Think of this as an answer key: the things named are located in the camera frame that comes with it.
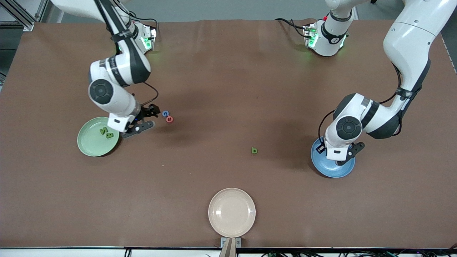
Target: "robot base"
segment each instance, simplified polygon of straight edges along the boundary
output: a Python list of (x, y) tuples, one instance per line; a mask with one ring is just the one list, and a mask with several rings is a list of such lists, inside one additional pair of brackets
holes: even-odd
[(335, 37), (335, 43), (330, 44), (329, 40), (322, 35), (321, 27), (323, 23), (324, 21), (320, 20), (310, 24), (308, 27), (303, 28), (303, 34), (311, 37), (304, 38), (306, 48), (313, 50), (318, 55), (328, 57), (335, 55), (343, 47), (346, 35), (342, 39)]
[(331, 178), (340, 178), (348, 175), (354, 165), (356, 164), (356, 159), (352, 158), (347, 163), (342, 166), (338, 166), (336, 161), (328, 160), (326, 157), (326, 151), (322, 152), (321, 154), (317, 152), (316, 148), (320, 145), (319, 139), (317, 139), (313, 146), (311, 147), (311, 160), (313, 161), (314, 167), (325, 175), (326, 177)]

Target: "metal frame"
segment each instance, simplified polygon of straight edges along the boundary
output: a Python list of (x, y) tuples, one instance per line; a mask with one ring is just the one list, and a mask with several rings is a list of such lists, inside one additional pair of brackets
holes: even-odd
[(6, 76), (3, 76), (2, 74), (0, 74), (0, 92), (1, 92), (1, 88), (3, 87), (3, 84), (5, 83), (5, 80), (6, 80)]
[[(400, 247), (242, 247), (238, 248), (238, 253), (265, 253), (266, 251), (286, 252), (286, 251), (311, 251), (316, 253), (349, 253), (353, 251), (380, 252), (389, 251), (391, 253), (417, 253), (417, 250), (433, 252), (436, 254), (446, 251), (448, 254), (457, 254), (457, 248), (400, 248)], [(217, 246), (32, 246), (32, 247), (0, 247), (6, 249), (131, 249), (131, 250), (221, 250)]]
[[(227, 237), (221, 237), (221, 248), (224, 247)], [(241, 237), (235, 238), (236, 248), (241, 248)]]
[(49, 0), (41, 0), (34, 16), (27, 12), (16, 0), (0, 0), (3, 7), (16, 21), (0, 21), (2, 27), (24, 26), (24, 31), (32, 31), (35, 22), (41, 21), (48, 6)]
[(354, 15), (354, 20), (359, 20), (359, 11), (357, 11), (357, 6), (352, 8), (352, 14)]

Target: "robotic arm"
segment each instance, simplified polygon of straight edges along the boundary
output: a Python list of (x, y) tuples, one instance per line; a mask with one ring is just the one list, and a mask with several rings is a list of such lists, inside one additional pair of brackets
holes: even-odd
[[(387, 57), (397, 72), (402, 75), (402, 81), (395, 91), (393, 102), (389, 107), (385, 107), (357, 93), (343, 98), (333, 113), (334, 120), (326, 129), (322, 144), (312, 149), (319, 154), (326, 151), (326, 159), (336, 161), (336, 166), (330, 169), (335, 170), (339, 169), (338, 166), (344, 166), (365, 147), (363, 143), (353, 144), (362, 132), (375, 139), (385, 139), (400, 131), (402, 118), (411, 101), (421, 90), (422, 82), (429, 70), (430, 45), (456, 6), (457, 0), (406, 1), (405, 8), (390, 27), (383, 43)], [(348, 7), (345, 7), (344, 11), (335, 10), (332, 12), (342, 14), (346, 13)], [(325, 24), (326, 22), (321, 27), (332, 30), (332, 27)], [(329, 45), (329, 41), (326, 40), (314, 42), (315, 51), (329, 49), (325, 46), (319, 47), (321, 41), (323, 45)], [(338, 51), (332, 48), (332, 51), (326, 53), (336, 53), (335, 50)], [(313, 162), (319, 169), (319, 160), (315, 159)], [(319, 171), (325, 174), (329, 170)]]
[(354, 20), (352, 8), (369, 0), (325, 0), (330, 13), (305, 28), (305, 45), (322, 56), (332, 56), (343, 47), (347, 29)]
[(158, 117), (158, 106), (143, 107), (124, 87), (145, 82), (151, 66), (144, 53), (154, 44), (155, 29), (134, 22), (119, 3), (110, 0), (53, 0), (64, 11), (79, 16), (103, 20), (122, 54), (93, 62), (89, 72), (89, 97), (99, 108), (109, 113), (108, 126), (122, 137), (138, 134), (154, 126), (144, 118)]

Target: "brown tablecloth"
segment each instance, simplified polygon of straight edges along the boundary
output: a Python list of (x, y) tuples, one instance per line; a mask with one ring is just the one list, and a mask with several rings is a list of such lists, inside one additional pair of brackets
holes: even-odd
[[(79, 151), (76, 135), (107, 115), (87, 95), (90, 63), (114, 53), (105, 25), (36, 24), (0, 94), (0, 246), (218, 245), (207, 209), (226, 187), (256, 204), (245, 247), (450, 246), (457, 76), (441, 36), (401, 135), (362, 136), (367, 146), (341, 179), (310, 160), (319, 122), (344, 96), (395, 91), (382, 47), (391, 23), (355, 21), (330, 58), (277, 21), (161, 24), (148, 82), (175, 122), (155, 119), (98, 158)], [(128, 90), (140, 102), (154, 95)]]

